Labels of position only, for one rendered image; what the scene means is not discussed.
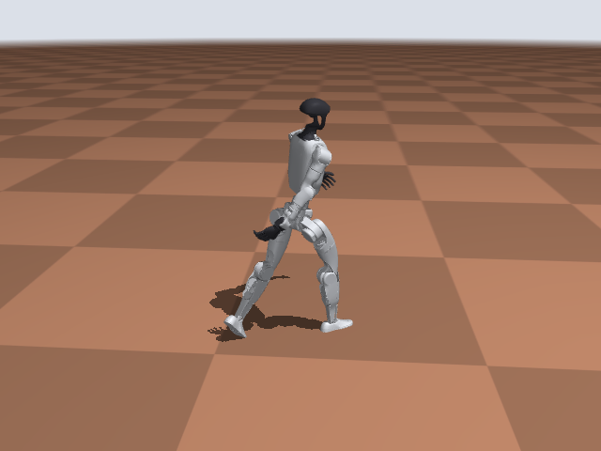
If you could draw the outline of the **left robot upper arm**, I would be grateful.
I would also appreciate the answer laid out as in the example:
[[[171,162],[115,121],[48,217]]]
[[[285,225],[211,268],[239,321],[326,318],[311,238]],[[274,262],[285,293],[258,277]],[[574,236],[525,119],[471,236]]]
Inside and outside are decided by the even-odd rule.
[[[297,130],[297,131],[294,131],[294,132],[290,133],[290,134],[288,135],[289,141],[291,141],[291,138],[292,138],[292,136],[293,136],[293,134],[294,134],[295,132],[300,132],[300,131],[302,131],[302,129],[300,129],[300,130]]]

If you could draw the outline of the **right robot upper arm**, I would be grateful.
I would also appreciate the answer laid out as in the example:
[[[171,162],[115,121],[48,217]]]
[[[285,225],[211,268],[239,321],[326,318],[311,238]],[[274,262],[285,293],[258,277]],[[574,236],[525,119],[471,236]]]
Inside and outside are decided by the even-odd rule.
[[[308,169],[305,178],[300,186],[300,191],[305,187],[309,187],[314,192],[314,195],[312,197],[314,198],[316,195],[316,190],[313,187],[313,184],[319,180],[324,169],[330,164],[331,153],[325,147],[321,145],[316,145],[316,149],[314,150],[312,155],[312,160],[313,161],[310,165],[310,168]]]

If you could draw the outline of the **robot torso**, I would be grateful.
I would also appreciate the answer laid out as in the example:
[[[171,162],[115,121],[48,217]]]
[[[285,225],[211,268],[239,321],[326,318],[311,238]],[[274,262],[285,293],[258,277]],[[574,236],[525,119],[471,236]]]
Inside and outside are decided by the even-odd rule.
[[[291,141],[290,141],[290,150],[289,150],[289,161],[288,161],[289,187],[296,194],[300,191],[301,184],[302,184],[302,182],[305,178],[305,175],[313,161],[312,155],[313,155],[314,150],[316,149],[316,145],[321,145],[321,146],[325,147],[326,149],[328,149],[326,144],[323,142],[323,140],[321,138],[319,138],[316,134],[314,134],[315,140],[303,141],[302,139],[300,139],[297,135],[299,135],[299,133],[303,132],[303,129],[305,129],[305,128],[302,128],[302,131],[295,132],[293,134]],[[325,172],[325,169],[324,169],[323,173],[321,174],[319,180],[313,184],[313,187],[316,190],[316,194],[318,194],[318,192],[320,190],[322,180],[324,177],[324,172]],[[312,201],[312,199],[310,199],[310,200]],[[308,219],[311,220],[313,211],[308,208],[310,200],[308,200],[306,202],[305,208],[302,208],[297,219],[291,223],[290,228],[301,232],[302,229],[300,229],[300,221],[304,217],[307,217]],[[290,206],[291,203],[292,202],[285,203],[285,206],[283,208],[283,214],[288,209],[288,207]]]

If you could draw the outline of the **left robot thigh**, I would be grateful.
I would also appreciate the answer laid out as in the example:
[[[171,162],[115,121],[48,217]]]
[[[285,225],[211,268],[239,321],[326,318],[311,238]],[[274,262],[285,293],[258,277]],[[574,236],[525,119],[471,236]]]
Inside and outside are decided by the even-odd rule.
[[[270,222],[275,225],[283,214],[283,208],[278,208],[270,212]],[[260,262],[255,268],[255,276],[261,280],[269,280],[273,276],[273,272],[279,264],[285,249],[288,245],[292,228],[287,228],[280,231],[280,234],[275,240],[269,240],[266,260]]]

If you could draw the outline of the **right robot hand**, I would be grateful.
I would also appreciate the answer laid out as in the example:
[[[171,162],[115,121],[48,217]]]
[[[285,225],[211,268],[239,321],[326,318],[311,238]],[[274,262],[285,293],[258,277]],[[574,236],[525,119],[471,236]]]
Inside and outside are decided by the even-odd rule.
[[[263,231],[255,232],[254,230],[255,236],[258,237],[261,241],[275,240],[280,234],[280,231],[284,231],[284,229],[279,226],[284,221],[284,219],[284,217],[279,218],[277,221],[274,222],[275,225],[269,226]]]

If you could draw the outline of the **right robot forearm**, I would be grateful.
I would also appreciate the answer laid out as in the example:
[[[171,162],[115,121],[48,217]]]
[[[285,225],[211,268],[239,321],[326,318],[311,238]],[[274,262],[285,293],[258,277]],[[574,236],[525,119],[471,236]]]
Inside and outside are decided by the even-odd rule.
[[[288,209],[284,212],[281,217],[284,217],[284,221],[279,225],[283,229],[287,229],[290,227],[291,223],[294,222],[302,208],[305,208],[306,202],[310,200],[314,195],[314,192],[311,188],[305,187],[301,191],[299,191],[294,197],[293,201],[288,207]],[[280,217],[280,218],[281,218]]]

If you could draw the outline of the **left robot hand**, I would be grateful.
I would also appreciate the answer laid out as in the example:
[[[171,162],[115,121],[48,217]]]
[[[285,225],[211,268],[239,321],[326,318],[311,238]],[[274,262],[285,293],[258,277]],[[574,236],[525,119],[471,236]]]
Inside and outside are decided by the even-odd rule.
[[[327,175],[326,175],[326,174],[327,174]],[[331,188],[331,186],[330,186],[330,185],[329,185],[329,184],[328,184],[326,181],[328,181],[328,182],[329,182],[329,183],[330,183],[332,186],[333,186],[333,183],[332,183],[332,182],[331,182],[329,179],[333,180],[333,182],[336,182],[336,181],[335,181],[335,180],[334,180],[334,179],[333,179],[331,176],[329,176],[329,175],[331,175],[331,176],[334,176],[334,174],[333,174],[332,172],[326,172],[326,171],[325,171],[325,172],[324,172],[324,177],[323,177],[323,180],[322,180],[322,182],[324,182],[324,183],[325,183],[325,184],[326,184],[326,185],[327,185],[329,188]],[[327,179],[327,178],[329,178],[329,179]],[[326,181],[325,181],[325,180],[326,180]],[[322,186],[322,187],[323,187],[325,190],[327,190],[327,188],[324,186],[324,184],[323,184],[323,183],[321,184],[321,186]]]

